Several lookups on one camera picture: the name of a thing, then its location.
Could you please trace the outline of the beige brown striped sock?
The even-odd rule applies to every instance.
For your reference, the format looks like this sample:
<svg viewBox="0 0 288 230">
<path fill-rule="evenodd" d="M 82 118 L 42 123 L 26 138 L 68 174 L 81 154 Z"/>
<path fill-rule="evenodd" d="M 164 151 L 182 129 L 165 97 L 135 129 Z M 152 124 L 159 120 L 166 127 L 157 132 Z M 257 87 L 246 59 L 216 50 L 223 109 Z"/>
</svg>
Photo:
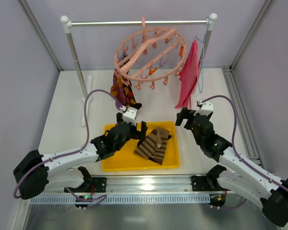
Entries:
<svg viewBox="0 0 288 230">
<path fill-rule="evenodd" d="M 164 157 L 165 157 L 165 153 L 166 153 L 167 142 L 169 139 L 171 139 L 171 135 L 170 135 L 169 130 L 164 129 L 159 126 L 156 127 L 156 131 L 158 131 L 158 134 L 160 135 L 161 144 L 157 145 L 157 148 L 154 151 L 154 153 L 151 155 L 151 158 L 156 163 L 162 165 Z"/>
</svg>

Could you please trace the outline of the pink round clip hanger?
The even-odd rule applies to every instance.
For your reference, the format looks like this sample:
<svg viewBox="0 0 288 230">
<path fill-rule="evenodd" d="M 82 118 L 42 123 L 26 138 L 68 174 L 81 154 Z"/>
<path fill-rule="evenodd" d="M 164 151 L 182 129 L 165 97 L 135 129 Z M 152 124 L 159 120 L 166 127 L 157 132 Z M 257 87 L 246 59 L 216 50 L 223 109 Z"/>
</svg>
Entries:
<svg viewBox="0 0 288 230">
<path fill-rule="evenodd" d="M 186 58 L 185 38 L 176 28 L 148 28 L 145 18 L 142 29 L 133 33 L 117 47 L 114 55 L 115 69 L 125 85 L 135 84 L 140 90 L 143 83 L 155 88 L 155 82 L 162 80 L 168 84 L 170 75 L 178 76 Z M 151 76 L 149 69 L 158 67 Z"/>
</svg>

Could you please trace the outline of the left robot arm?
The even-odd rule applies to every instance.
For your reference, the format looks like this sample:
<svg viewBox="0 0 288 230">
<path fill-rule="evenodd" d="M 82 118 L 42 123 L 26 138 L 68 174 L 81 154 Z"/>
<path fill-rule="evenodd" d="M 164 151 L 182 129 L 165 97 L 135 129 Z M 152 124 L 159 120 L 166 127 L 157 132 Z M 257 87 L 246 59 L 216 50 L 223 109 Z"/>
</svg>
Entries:
<svg viewBox="0 0 288 230">
<path fill-rule="evenodd" d="M 46 190 L 63 188 L 69 192 L 85 192 L 92 183 L 92 177 L 83 167 L 108 159 L 121 150 L 131 139 L 144 140 L 147 124 L 142 121 L 137 129 L 136 113 L 117 113 L 117 122 L 111 129 L 92 140 L 86 139 L 83 146 L 74 150 L 53 154 L 30 151 L 14 168 L 16 180 L 14 198 L 31 199 Z"/>
</svg>

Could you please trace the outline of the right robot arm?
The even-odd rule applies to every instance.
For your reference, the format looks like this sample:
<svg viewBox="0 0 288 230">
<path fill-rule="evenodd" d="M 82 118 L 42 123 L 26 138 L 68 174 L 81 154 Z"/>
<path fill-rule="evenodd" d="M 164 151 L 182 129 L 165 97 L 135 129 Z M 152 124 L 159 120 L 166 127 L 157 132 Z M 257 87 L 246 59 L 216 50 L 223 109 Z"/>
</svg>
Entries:
<svg viewBox="0 0 288 230">
<path fill-rule="evenodd" d="M 273 224 L 284 227 L 288 223 L 288 178 L 266 171 L 242 154 L 234 145 L 216 134 L 210 122 L 212 111 L 182 108 L 176 115 L 176 126 L 187 120 L 184 128 L 193 134 L 205 156 L 218 164 L 207 174 L 208 184 L 231 190 L 257 205 Z"/>
</svg>

